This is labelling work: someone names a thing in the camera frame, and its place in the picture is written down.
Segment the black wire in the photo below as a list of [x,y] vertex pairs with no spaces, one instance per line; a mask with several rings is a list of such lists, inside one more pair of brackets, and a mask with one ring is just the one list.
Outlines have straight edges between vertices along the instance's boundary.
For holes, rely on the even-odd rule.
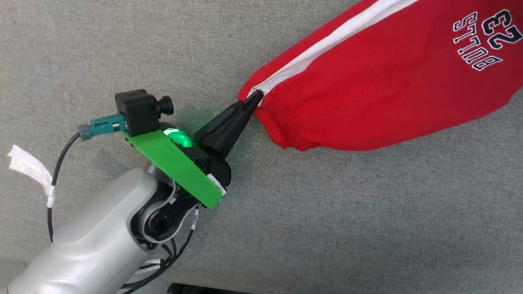
[[[62,150],[62,153],[60,154],[60,157],[58,157],[58,161],[56,162],[56,167],[54,168],[54,174],[53,179],[51,180],[51,186],[56,186],[56,180],[58,179],[58,173],[60,172],[60,167],[62,166],[62,162],[64,161],[64,157],[67,154],[67,151],[71,146],[73,145],[74,141],[80,137],[80,133],[74,134],[74,136],[67,142],[64,149]],[[47,229],[49,231],[49,239],[51,240],[51,243],[53,243],[53,209],[48,207],[47,208]]]
[[170,244],[173,247],[173,253],[176,255],[176,242],[174,242],[174,238],[170,239]]
[[173,253],[170,251],[169,246],[162,244],[162,248],[165,250],[165,252],[167,252],[169,254],[168,259],[173,258]]
[[185,240],[185,243],[182,245],[182,247],[180,248],[180,252],[178,254],[176,254],[175,256],[173,256],[172,258],[170,258],[168,261],[167,261],[167,264],[164,266],[164,267],[160,267],[159,270],[155,271],[152,275],[148,276],[147,278],[143,279],[143,280],[140,280],[140,281],[137,281],[137,282],[133,282],[133,283],[129,283],[129,284],[124,284],[122,286],[122,289],[128,289],[130,288],[128,291],[122,293],[122,294],[130,294],[130,293],[134,293],[135,291],[137,291],[138,289],[144,287],[145,285],[149,284],[152,280],[156,279],[157,277],[159,277],[161,274],[163,274],[163,272],[165,272],[167,269],[170,268],[170,266],[173,265],[173,263],[175,261],[178,260],[178,258],[180,257],[180,255],[184,252],[185,248],[187,247],[187,244],[189,244],[189,241],[191,240],[191,237],[192,237],[192,234],[194,233],[194,230],[191,230],[189,232],[189,235],[187,236],[187,239]]
[[47,207],[47,230],[49,231],[49,239],[53,243],[53,209]]
[[157,266],[157,265],[158,265],[158,264],[151,263],[151,264],[148,264],[148,265],[141,266],[140,269],[150,268],[150,267]]
[[62,153],[60,154],[60,157],[58,157],[58,161],[56,162],[56,167],[54,168],[54,174],[53,174],[53,180],[51,181],[51,186],[56,186],[56,180],[58,179],[58,173],[60,172],[60,167],[62,166],[62,161],[64,161],[64,157],[67,154],[67,151],[69,148],[71,148],[71,145],[73,145],[74,141],[80,137],[80,133],[74,134],[74,136],[67,142],[67,144],[64,147],[64,150],[62,150]]

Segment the elastic cuff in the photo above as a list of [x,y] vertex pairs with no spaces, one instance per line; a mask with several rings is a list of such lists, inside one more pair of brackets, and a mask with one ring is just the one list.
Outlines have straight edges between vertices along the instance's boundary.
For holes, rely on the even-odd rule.
[[[319,146],[318,144],[304,140],[298,134],[291,116],[271,93],[265,95],[258,111],[261,114],[259,119],[265,126],[269,136],[282,148],[294,147],[299,151],[305,151]],[[281,137],[285,138],[285,145],[277,142]]]

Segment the red fabric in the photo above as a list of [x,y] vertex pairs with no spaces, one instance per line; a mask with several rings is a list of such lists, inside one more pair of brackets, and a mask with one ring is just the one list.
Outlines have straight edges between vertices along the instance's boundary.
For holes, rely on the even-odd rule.
[[[375,1],[356,4],[263,66],[241,89],[239,99]],[[494,49],[488,42],[492,34],[487,36],[482,28],[484,20],[503,9],[512,17],[510,26],[523,32],[522,0],[419,0],[277,85],[255,114],[275,144],[302,151],[319,146],[372,150],[481,118],[523,86],[523,40],[498,39],[503,47]],[[473,12],[476,34],[454,43],[468,32],[468,26],[454,31],[454,24]],[[506,31],[510,26],[503,26],[506,19],[497,19],[494,34],[511,36]],[[481,44],[460,55],[458,50],[472,45],[473,37]],[[468,64],[463,56],[481,47],[488,54],[476,60],[471,56]],[[481,71],[472,67],[491,55],[502,61]]]

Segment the white label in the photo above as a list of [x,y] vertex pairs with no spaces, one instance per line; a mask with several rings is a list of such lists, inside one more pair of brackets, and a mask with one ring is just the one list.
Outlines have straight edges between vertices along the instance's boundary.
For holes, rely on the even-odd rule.
[[208,174],[207,177],[215,186],[218,187],[218,189],[220,189],[220,191],[222,191],[222,197],[225,196],[225,193],[227,193],[227,191],[222,187],[220,182],[212,174]]

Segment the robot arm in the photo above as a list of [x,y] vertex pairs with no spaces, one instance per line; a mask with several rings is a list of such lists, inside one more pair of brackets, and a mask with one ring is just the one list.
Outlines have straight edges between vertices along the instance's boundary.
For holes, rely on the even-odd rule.
[[[206,180],[222,189],[228,186],[231,170],[225,159],[263,93],[255,92],[245,102],[231,105],[194,137],[159,123],[159,112],[172,110],[172,103],[168,97],[160,101],[151,97],[145,90],[117,94],[119,115],[113,117],[118,125],[107,119],[94,120],[90,126],[80,127],[81,138],[125,130],[135,144],[140,142],[137,138],[161,131],[207,175]],[[153,161],[147,172],[126,172],[69,216],[55,232],[54,242],[8,285],[6,293],[115,294],[176,234],[191,209],[210,203],[202,195],[190,193],[189,184],[177,182],[161,162]]]

